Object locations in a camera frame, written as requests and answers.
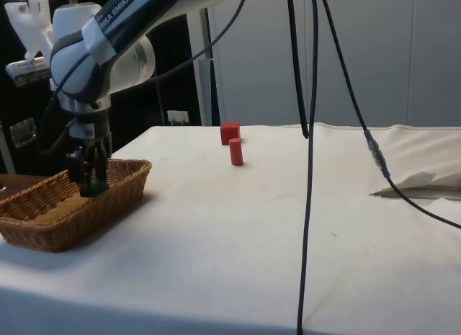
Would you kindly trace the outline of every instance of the white cloth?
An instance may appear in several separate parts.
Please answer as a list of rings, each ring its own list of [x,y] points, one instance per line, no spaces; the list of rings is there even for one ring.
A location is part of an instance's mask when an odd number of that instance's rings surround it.
[[[374,132],[391,172],[386,149],[426,133]],[[307,141],[298,128],[241,134],[233,167],[218,128],[150,129],[116,154],[154,167],[110,231],[63,254],[0,241],[0,334],[293,334]],[[461,333],[461,233],[369,196],[382,176],[360,130],[318,125],[315,141],[306,333]]]

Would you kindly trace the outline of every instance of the black cable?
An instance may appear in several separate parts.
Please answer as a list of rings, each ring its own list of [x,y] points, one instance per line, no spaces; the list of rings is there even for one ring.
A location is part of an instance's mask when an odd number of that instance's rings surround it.
[[[294,0],[288,1],[288,17],[290,18],[290,35],[291,35],[291,51],[293,58],[293,70],[295,72],[295,86],[297,96],[297,108],[300,113],[301,129],[305,139],[309,138],[308,120],[305,116],[303,85],[301,83],[300,71],[300,58],[297,50],[297,32],[296,32],[296,16],[295,16],[295,2]]]
[[[187,66],[191,65],[192,63],[194,63],[194,61],[196,61],[200,56],[202,56],[203,54],[205,54],[209,49],[211,49],[216,43],[219,42],[219,40],[226,34],[226,32],[232,27],[233,23],[235,22],[235,20],[238,18],[238,16],[240,15],[240,12],[243,8],[243,5],[245,4],[246,0],[240,0],[240,4],[238,5],[238,8],[236,10],[236,13],[233,14],[232,18],[230,19],[229,23],[227,23],[227,25],[224,27],[223,31],[221,31],[221,33],[210,43],[210,45],[208,45],[204,50],[200,51],[198,54],[194,55],[192,58],[190,58],[188,61],[185,61],[183,62],[182,64],[172,68],[170,71],[167,71],[163,74],[161,74],[160,76],[156,76],[156,77],[153,77],[151,79],[148,79],[147,81],[145,81],[144,83],[142,84],[145,84],[145,83],[151,83],[153,81],[161,81],[165,78],[168,78],[170,76],[172,76],[173,74],[176,74],[177,72],[179,71],[182,71],[184,70]]]
[[[61,143],[64,141],[64,138],[66,137],[66,134],[68,132],[68,126],[66,126],[64,131],[60,134],[57,141],[54,142],[54,144],[51,147],[46,148],[45,150],[43,150],[40,147],[41,146],[40,141],[41,141],[43,133],[45,131],[46,122],[47,122],[48,117],[50,116],[51,112],[53,111],[53,108],[55,106],[56,100],[58,99],[58,96],[59,96],[59,92],[61,91],[64,84],[67,82],[67,80],[72,76],[73,72],[75,72],[75,70],[86,60],[86,58],[88,58],[88,56],[89,56],[89,54],[85,53],[69,69],[67,74],[64,76],[63,80],[57,85],[55,91],[53,92],[53,95],[52,95],[50,101],[48,102],[48,104],[47,104],[47,106],[45,108],[45,113],[42,116],[39,131],[38,131],[38,136],[37,136],[37,152],[42,156],[47,156],[47,155],[52,154],[57,148],[59,148]]]
[[[312,0],[313,11],[313,56],[312,56],[312,93],[310,98],[309,114],[309,143],[308,143],[308,192],[305,206],[304,233],[303,233],[303,257],[301,260],[301,281],[300,295],[297,309],[297,326],[296,334],[303,334],[303,311],[304,311],[304,293],[305,293],[305,276],[308,263],[308,240],[310,225],[310,209],[312,208],[312,188],[313,188],[313,159],[314,159],[314,122],[315,107],[317,105],[317,75],[318,75],[318,7],[317,0]]]
[[[390,173],[389,173],[388,168],[386,166],[385,158],[384,158],[384,156],[383,156],[383,154],[382,154],[382,152],[380,150],[379,145],[376,143],[376,140],[372,137],[371,132],[368,130],[367,124],[363,120],[362,113],[360,111],[359,105],[357,104],[354,89],[352,88],[351,79],[349,77],[349,72],[347,71],[346,63],[344,62],[343,53],[341,51],[341,46],[339,44],[339,39],[338,39],[338,35],[336,33],[336,28],[334,26],[333,17],[331,16],[331,11],[330,11],[330,7],[328,5],[328,0],[322,0],[322,2],[323,2],[323,5],[325,6],[326,16],[328,17],[328,23],[330,25],[331,34],[333,35],[334,44],[336,46],[336,52],[337,52],[339,60],[341,62],[341,68],[343,70],[344,78],[346,79],[347,89],[349,90],[349,95],[350,95],[352,103],[354,105],[354,109],[355,109],[355,112],[357,114],[357,117],[359,118],[360,124],[362,125],[362,128],[364,130],[365,137],[367,138],[368,146],[370,147],[372,155],[375,158],[375,160],[377,162],[377,165],[380,167],[380,169],[381,169],[381,171],[383,173],[383,176],[388,181],[389,185],[392,187],[394,192],[400,198],[402,198],[402,200],[406,201],[409,205],[411,205],[412,207],[414,207],[418,211],[422,212],[425,215],[430,216],[431,218],[433,218],[435,220],[438,220],[440,222],[446,223],[447,225],[450,225],[452,227],[461,229],[461,225],[458,225],[457,223],[454,223],[454,222],[452,222],[450,220],[447,220],[447,219],[445,219],[445,218],[443,218],[441,216],[435,215],[435,214],[431,213],[430,211],[425,210],[424,208],[420,207],[419,205],[417,205],[412,200],[410,200],[410,198],[408,198],[408,196],[406,196],[394,184],[393,180],[390,178]]]

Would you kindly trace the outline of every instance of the green object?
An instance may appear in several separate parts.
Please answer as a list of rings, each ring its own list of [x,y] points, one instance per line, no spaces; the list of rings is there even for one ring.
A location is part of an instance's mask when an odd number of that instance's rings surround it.
[[[109,184],[99,179],[91,181],[91,196],[96,197],[109,189]]]

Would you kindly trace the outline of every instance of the red cube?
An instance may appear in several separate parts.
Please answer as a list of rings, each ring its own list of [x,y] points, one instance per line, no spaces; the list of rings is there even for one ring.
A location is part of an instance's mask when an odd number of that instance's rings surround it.
[[[240,138],[240,125],[238,122],[224,122],[221,125],[221,143],[229,145],[229,140]]]

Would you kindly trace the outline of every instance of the electrical outlet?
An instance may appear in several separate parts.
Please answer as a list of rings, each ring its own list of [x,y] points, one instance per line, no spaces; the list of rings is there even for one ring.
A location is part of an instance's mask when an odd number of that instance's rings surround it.
[[[186,110],[169,110],[168,121],[171,123],[188,124],[189,113]]]

